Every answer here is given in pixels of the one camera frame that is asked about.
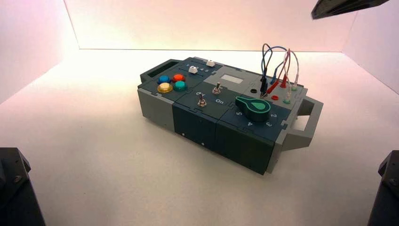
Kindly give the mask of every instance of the blue button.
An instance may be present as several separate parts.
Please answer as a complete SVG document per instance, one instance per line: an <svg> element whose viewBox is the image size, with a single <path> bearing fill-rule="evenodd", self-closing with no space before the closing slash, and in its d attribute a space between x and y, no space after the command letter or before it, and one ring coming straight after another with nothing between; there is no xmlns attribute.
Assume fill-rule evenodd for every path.
<svg viewBox="0 0 399 226"><path fill-rule="evenodd" d="M161 75L160 78L158 79L158 84L161 84L164 82L170 83L170 79L166 75Z"/></svg>

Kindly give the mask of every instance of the teal button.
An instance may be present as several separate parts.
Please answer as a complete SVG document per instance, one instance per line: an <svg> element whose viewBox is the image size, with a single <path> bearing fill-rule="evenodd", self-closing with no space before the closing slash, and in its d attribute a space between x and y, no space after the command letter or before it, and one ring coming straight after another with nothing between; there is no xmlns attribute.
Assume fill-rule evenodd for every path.
<svg viewBox="0 0 399 226"><path fill-rule="evenodd" d="M266 105L263 103L258 103L258 102L251 102L251 104L256 107L258 110L263 110L266 108Z"/></svg>
<svg viewBox="0 0 399 226"><path fill-rule="evenodd" d="M177 81L173 89L176 91L186 90L186 83L184 81Z"/></svg>

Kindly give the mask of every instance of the toggle switch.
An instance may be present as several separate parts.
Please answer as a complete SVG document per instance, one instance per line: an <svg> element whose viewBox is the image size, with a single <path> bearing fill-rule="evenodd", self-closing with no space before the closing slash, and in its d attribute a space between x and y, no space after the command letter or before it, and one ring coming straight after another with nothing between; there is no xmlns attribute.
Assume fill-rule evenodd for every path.
<svg viewBox="0 0 399 226"><path fill-rule="evenodd" d="M220 82L218 82L218 83L216 84L216 87L213 88L212 93L213 93L213 94L219 94L219 93L221 93L221 89L222 89L222 88L220 88Z"/></svg>
<svg viewBox="0 0 399 226"><path fill-rule="evenodd" d="M205 107L207 105L207 102L205 101L204 96L202 95L202 93L199 93L198 96L199 96L199 101L197 105L200 107Z"/></svg>

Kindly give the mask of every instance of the modular control box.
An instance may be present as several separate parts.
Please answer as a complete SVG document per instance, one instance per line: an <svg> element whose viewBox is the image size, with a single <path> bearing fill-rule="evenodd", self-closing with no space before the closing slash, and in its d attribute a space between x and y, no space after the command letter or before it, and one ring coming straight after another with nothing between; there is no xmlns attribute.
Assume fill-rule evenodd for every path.
<svg viewBox="0 0 399 226"><path fill-rule="evenodd" d="M309 146L323 107L302 85L289 102L289 86L260 98L260 74L198 57L168 60L140 77L144 117L262 175L281 151ZM292 128L299 115L309 115L304 130Z"/></svg>

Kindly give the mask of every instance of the black light fixture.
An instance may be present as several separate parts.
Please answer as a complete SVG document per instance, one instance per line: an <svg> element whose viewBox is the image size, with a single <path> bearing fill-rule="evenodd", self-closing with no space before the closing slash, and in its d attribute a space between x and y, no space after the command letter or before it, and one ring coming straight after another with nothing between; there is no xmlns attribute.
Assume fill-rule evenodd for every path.
<svg viewBox="0 0 399 226"><path fill-rule="evenodd" d="M311 15L313 19L320 19L379 6L387 1L388 0L318 0Z"/></svg>

